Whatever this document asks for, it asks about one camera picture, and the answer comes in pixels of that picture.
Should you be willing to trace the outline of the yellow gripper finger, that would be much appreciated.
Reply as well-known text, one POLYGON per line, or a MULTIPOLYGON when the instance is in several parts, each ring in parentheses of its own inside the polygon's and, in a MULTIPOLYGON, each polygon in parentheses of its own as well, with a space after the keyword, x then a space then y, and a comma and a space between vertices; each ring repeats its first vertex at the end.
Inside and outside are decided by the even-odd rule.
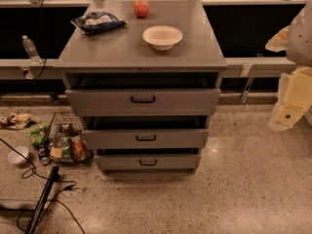
POLYGON ((312 68, 299 66, 291 74, 282 73, 268 126, 281 132, 292 128, 312 106, 312 68))
POLYGON ((284 51, 288 43, 289 27, 286 26, 277 32, 265 45, 265 49, 270 52, 284 51))

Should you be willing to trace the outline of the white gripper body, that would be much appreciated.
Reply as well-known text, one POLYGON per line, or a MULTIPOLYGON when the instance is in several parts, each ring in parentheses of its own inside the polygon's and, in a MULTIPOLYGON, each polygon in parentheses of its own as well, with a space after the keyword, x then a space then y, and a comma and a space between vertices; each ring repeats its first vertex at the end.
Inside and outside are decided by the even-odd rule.
POLYGON ((286 54, 298 65, 312 65, 312 0, 292 20, 286 54))

